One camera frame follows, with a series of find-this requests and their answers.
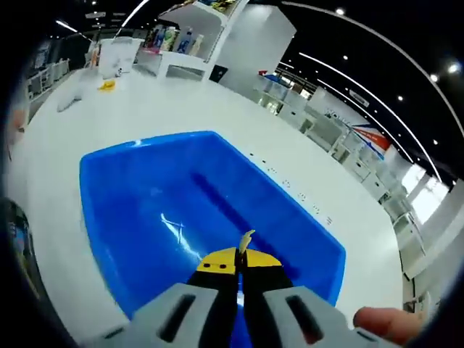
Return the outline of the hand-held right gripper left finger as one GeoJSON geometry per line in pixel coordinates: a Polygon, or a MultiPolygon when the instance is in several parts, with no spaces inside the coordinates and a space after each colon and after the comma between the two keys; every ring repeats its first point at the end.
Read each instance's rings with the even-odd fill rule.
{"type": "Polygon", "coordinates": [[[235,247],[202,259],[186,283],[176,283],[137,310],[129,324],[90,341],[91,347],[229,347],[237,313],[235,247]]]}

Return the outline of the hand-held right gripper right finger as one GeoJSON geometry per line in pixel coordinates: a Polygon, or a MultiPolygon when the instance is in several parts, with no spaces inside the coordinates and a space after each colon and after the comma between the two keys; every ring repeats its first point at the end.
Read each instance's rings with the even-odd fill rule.
{"type": "Polygon", "coordinates": [[[240,251],[244,319],[253,347],[367,347],[343,314],[304,286],[295,286],[275,257],[240,251]]]}

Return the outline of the person's right hand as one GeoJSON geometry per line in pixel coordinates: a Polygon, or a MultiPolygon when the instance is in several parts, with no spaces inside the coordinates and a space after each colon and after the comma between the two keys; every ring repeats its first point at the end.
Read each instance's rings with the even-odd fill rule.
{"type": "Polygon", "coordinates": [[[426,323],[422,313],[409,313],[395,308],[362,307],[353,317],[353,325],[387,341],[405,345],[414,339],[426,323]]]}

